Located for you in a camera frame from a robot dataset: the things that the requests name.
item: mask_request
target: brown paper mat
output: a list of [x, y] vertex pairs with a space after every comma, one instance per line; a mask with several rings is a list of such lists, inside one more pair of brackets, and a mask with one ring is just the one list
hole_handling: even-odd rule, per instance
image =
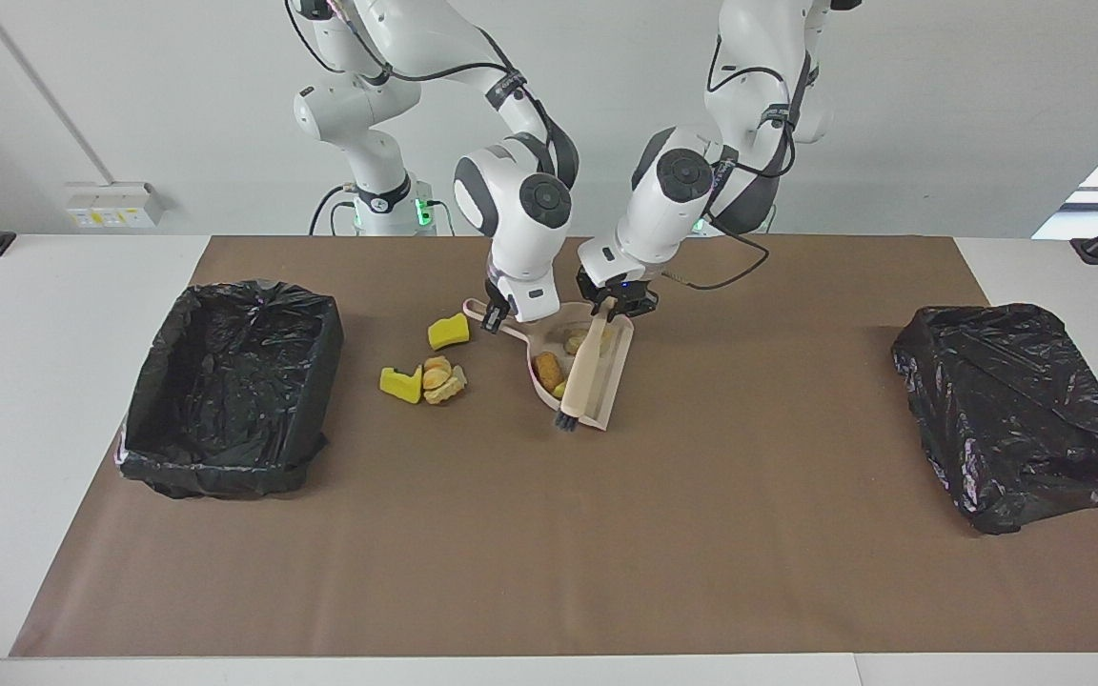
[[[982, 538], [919, 448], [889, 346], [922, 305], [985, 303], [954, 243], [766, 243], [727, 291], [659, 283], [609, 432], [569, 436], [508, 337], [449, 351], [472, 382], [449, 407], [376, 390], [481, 294], [485, 240], [214, 238], [195, 282], [336, 295], [330, 445], [264, 502], [169, 501], [105, 461], [12, 654], [1098, 652], [1098, 510]], [[697, 240], [672, 266], [751, 257]]]

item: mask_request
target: dustpan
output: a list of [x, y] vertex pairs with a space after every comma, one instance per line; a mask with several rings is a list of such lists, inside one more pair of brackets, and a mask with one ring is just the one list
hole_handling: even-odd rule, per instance
[[[482, 322], [485, 317], [485, 304], [480, 300], [466, 300], [462, 310], [466, 316], [472, 320]], [[500, 330], [503, 334], [518, 338], [526, 344], [525, 361], [531, 390], [554, 413], [561, 407], [561, 403], [553, 398], [552, 394], [549, 394], [537, 381], [536, 372], [531, 370], [531, 360], [540, 352], [552, 352], [553, 356], [558, 357], [562, 371], [567, 375], [570, 374], [574, 358], [567, 355], [567, 339], [570, 338], [571, 331], [585, 331], [591, 324], [591, 303], [562, 303], [561, 310], [558, 310], [557, 314], [540, 322], [531, 322], [531, 324], [519, 324], [519, 322], [515, 322], [514, 317], [507, 317], [506, 322], [502, 323]], [[607, 430], [607, 426], [609, 426], [613, 404], [618, 396], [618, 386], [621, 385], [621, 371], [625, 369], [626, 357], [629, 355], [629, 344], [632, 342], [632, 322], [629, 322], [627, 316], [615, 317], [607, 325], [607, 330], [613, 331], [613, 334], [601, 348], [596, 381], [592, 383], [583, 416], [579, 417], [580, 424], [600, 430]]]

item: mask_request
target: white table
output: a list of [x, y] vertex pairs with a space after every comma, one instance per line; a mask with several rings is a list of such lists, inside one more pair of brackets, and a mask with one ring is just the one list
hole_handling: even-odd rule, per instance
[[[1098, 683], [1098, 655], [4, 660], [206, 241], [22, 235], [0, 259], [0, 683]], [[1063, 317], [1098, 376], [1098, 268], [1064, 243], [959, 246], [994, 304]]]

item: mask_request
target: green light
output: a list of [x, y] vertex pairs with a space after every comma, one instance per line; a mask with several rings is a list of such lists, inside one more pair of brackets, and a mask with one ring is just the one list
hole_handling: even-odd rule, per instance
[[430, 226], [430, 223], [435, 221], [435, 216], [430, 214], [430, 209], [427, 207], [426, 200], [416, 199], [414, 200], [414, 205], [417, 207], [418, 223], [422, 223], [423, 226]]

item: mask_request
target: bin lined with black bag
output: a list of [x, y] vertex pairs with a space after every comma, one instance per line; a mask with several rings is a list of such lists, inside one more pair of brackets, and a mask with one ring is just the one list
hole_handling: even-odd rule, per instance
[[336, 302], [288, 283], [193, 285], [152, 344], [117, 465], [171, 498], [304, 485], [340, 357]]
[[1098, 507], [1098, 381], [1058, 317], [927, 307], [892, 350], [922, 448], [973, 527]]

